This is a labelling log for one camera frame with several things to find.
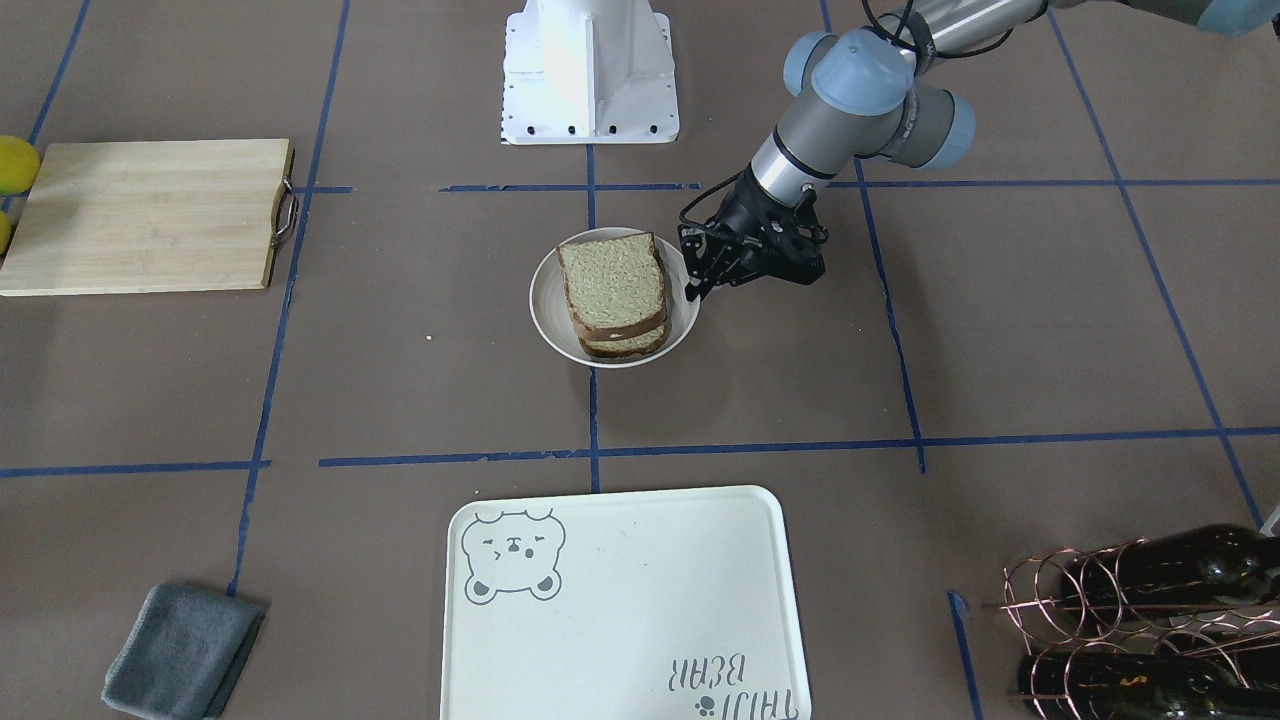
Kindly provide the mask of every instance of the yellow lemon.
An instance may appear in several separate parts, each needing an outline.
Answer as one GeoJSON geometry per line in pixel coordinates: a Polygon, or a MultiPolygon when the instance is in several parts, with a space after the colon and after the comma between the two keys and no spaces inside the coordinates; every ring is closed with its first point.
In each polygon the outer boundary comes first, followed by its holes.
{"type": "Polygon", "coordinates": [[[13,225],[9,224],[9,215],[0,213],[0,255],[9,250],[9,236],[13,234],[13,225]]]}
{"type": "Polygon", "coordinates": [[[18,195],[31,190],[40,170],[40,152],[29,142],[12,135],[0,135],[0,195],[18,195]]]}

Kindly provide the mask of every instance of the blue joint cap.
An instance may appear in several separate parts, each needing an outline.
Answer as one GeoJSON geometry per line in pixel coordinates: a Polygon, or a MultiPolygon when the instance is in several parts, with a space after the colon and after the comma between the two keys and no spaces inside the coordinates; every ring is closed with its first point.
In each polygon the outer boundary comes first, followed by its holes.
{"type": "Polygon", "coordinates": [[[915,82],[910,63],[869,29],[846,32],[813,69],[813,90],[850,115],[883,115],[915,82]]]}
{"type": "Polygon", "coordinates": [[[951,96],[956,106],[951,119],[951,129],[947,131],[947,138],[942,141],[942,147],[928,163],[920,165],[922,170],[945,170],[959,163],[960,158],[964,158],[964,154],[969,151],[969,146],[973,145],[973,136],[978,129],[973,106],[954,92],[947,92],[947,95],[951,96]]]}
{"type": "Polygon", "coordinates": [[[1280,0],[1213,0],[1196,27],[1222,35],[1244,35],[1280,15],[1280,0]]]}
{"type": "Polygon", "coordinates": [[[828,37],[836,37],[829,32],[810,32],[796,41],[791,46],[791,51],[787,53],[787,59],[782,63],[782,82],[787,86],[787,91],[795,97],[800,95],[804,90],[804,69],[809,67],[809,58],[813,58],[813,51],[818,49],[818,44],[828,37]]]}

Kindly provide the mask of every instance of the towel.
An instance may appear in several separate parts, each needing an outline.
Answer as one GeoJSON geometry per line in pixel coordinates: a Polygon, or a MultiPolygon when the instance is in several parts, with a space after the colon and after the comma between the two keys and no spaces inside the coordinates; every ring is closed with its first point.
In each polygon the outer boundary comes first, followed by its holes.
{"type": "Polygon", "coordinates": [[[261,607],[200,588],[151,588],[102,701],[147,720],[219,717],[262,623],[261,607]]]}

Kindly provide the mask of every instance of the bread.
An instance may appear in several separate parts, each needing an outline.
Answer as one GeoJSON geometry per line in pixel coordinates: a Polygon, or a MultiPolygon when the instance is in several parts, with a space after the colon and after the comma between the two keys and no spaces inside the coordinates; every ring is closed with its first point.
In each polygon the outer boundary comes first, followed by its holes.
{"type": "Polygon", "coordinates": [[[653,233],[562,245],[564,296],[595,357],[653,352],[667,338],[667,282],[653,233]]]}

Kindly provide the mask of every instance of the bear face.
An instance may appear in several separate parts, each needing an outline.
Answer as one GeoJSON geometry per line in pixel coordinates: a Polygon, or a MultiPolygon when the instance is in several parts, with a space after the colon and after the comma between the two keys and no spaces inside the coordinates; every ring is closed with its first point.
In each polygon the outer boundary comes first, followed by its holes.
{"type": "Polygon", "coordinates": [[[467,556],[467,600],[486,605],[500,592],[529,591],[538,600],[550,600],[559,592],[556,570],[564,547],[564,525],[548,512],[532,518],[527,511],[503,512],[497,520],[479,515],[462,530],[462,552],[467,556]]]}

